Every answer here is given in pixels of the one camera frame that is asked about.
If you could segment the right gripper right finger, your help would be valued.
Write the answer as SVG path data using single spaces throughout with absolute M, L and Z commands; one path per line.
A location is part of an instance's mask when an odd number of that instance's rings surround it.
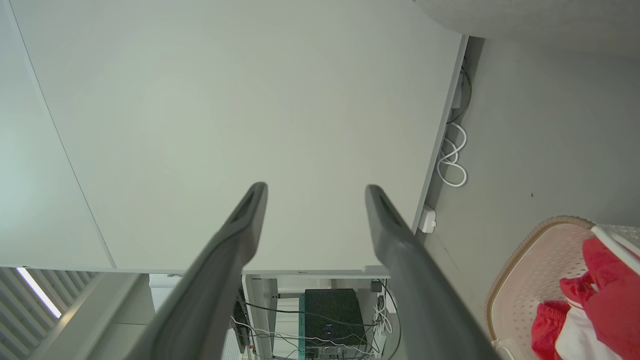
M 365 189 L 374 253 L 387 268 L 411 360 L 497 360 L 489 339 L 386 192 Z

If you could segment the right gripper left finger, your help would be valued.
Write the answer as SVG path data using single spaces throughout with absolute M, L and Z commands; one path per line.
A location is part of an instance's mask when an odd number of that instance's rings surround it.
M 258 250 L 268 185 L 252 184 L 125 356 L 127 360 L 219 360 L 242 282 Z

